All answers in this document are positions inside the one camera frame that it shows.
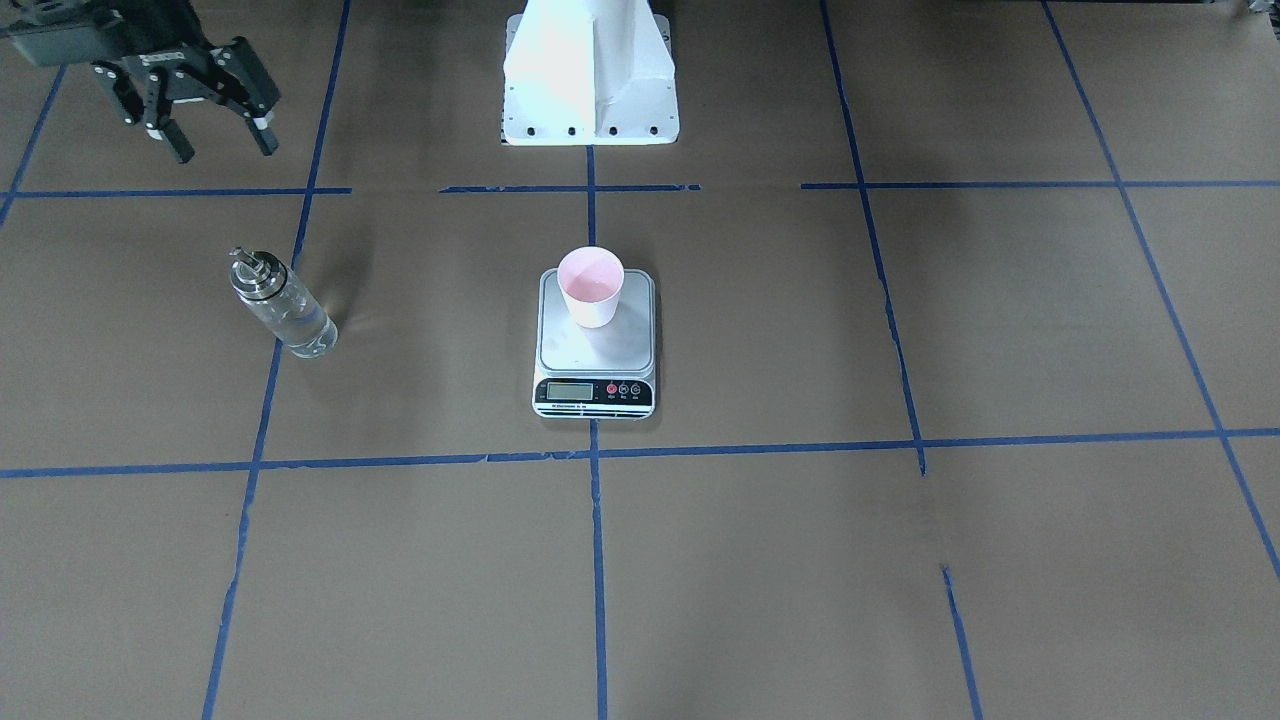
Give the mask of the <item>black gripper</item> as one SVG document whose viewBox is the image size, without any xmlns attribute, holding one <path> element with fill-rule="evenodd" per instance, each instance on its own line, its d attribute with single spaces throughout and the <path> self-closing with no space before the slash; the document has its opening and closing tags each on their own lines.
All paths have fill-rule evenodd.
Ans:
<svg viewBox="0 0 1280 720">
<path fill-rule="evenodd" d="M 186 133 L 172 118 L 168 68 L 143 70 L 140 92 L 122 63 L 128 58 L 197 47 L 198 97 L 232 110 L 244 123 L 259 151 L 279 147 L 270 124 L 282 94 L 246 37 L 215 46 L 204 35 L 188 1 L 10 1 L 19 18 L 3 27 L 22 56 L 36 67 L 92 65 L 93 77 L 116 117 L 142 127 L 164 143 L 179 164 L 195 156 Z"/>
</svg>

